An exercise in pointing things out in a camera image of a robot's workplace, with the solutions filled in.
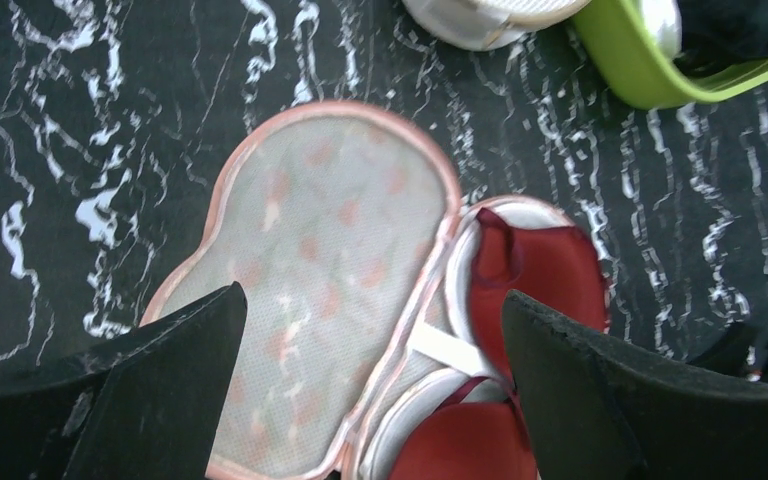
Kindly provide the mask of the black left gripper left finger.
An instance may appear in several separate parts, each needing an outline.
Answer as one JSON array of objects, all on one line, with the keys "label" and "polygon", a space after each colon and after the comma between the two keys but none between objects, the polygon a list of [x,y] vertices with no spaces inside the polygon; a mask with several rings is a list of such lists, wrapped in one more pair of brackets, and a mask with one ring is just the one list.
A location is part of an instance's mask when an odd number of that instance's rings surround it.
[{"label": "black left gripper left finger", "polygon": [[246,316],[232,283],[0,378],[0,479],[204,478]]}]

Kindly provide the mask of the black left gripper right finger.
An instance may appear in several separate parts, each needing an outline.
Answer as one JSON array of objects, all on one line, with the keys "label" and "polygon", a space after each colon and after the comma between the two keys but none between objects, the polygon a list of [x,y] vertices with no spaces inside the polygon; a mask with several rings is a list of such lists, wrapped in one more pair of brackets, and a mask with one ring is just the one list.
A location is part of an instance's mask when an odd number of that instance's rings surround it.
[{"label": "black left gripper right finger", "polygon": [[543,479],[768,479],[768,384],[666,359],[513,297]]}]

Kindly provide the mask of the dark red bra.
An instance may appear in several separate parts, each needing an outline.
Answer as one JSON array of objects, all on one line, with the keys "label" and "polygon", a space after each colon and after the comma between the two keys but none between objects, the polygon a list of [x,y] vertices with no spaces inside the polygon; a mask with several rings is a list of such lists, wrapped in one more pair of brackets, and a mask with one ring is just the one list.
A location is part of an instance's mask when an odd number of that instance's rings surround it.
[{"label": "dark red bra", "polygon": [[539,307],[598,332],[609,323],[606,285],[592,242],[572,225],[516,227],[490,209],[478,211],[479,244],[470,265],[467,308],[472,334],[503,375],[495,401],[469,401],[487,375],[462,383],[408,435],[392,479],[537,479],[529,437],[537,420],[522,400],[534,393],[518,372],[525,354],[546,358],[531,320],[515,310],[524,294]]}]

